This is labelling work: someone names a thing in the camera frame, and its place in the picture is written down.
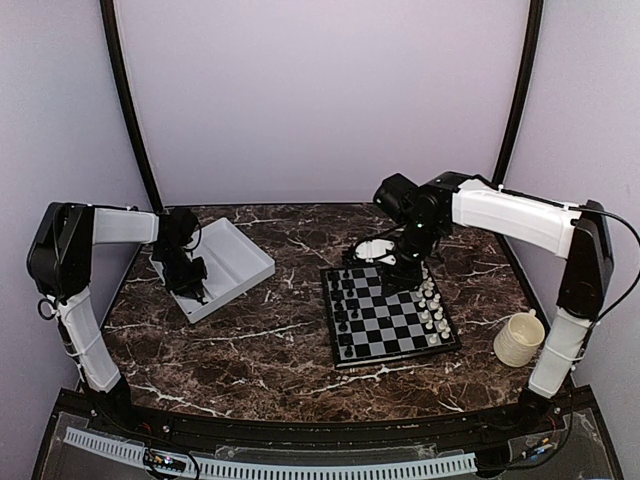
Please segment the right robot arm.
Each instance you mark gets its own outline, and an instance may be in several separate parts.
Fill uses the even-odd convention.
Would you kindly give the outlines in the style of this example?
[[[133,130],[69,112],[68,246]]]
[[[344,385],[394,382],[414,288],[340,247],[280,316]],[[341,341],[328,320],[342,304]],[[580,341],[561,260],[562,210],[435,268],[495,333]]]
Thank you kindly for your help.
[[[597,201],[544,199],[453,171],[421,185],[393,174],[381,182],[373,202],[402,229],[385,252],[382,278],[389,288],[417,288],[423,262],[456,226],[493,233],[511,245],[527,244],[562,263],[555,314],[527,384],[533,395],[510,413],[517,432],[534,432],[549,416],[545,399],[559,392],[582,361],[596,327],[639,286],[633,279],[616,299],[609,296],[615,268],[610,222],[634,238],[638,229]]]

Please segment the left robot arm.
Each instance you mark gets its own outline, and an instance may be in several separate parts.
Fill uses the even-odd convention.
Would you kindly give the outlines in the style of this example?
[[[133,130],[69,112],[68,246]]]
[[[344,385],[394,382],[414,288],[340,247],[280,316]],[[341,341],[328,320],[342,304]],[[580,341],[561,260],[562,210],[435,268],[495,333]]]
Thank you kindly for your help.
[[[91,302],[93,247],[99,244],[152,246],[165,288],[203,303],[207,278],[203,258],[191,245],[201,234],[196,215],[184,207],[150,213],[120,207],[52,202],[41,220],[26,260],[27,271],[57,321],[67,353],[87,388],[109,393],[122,375],[106,347]]]

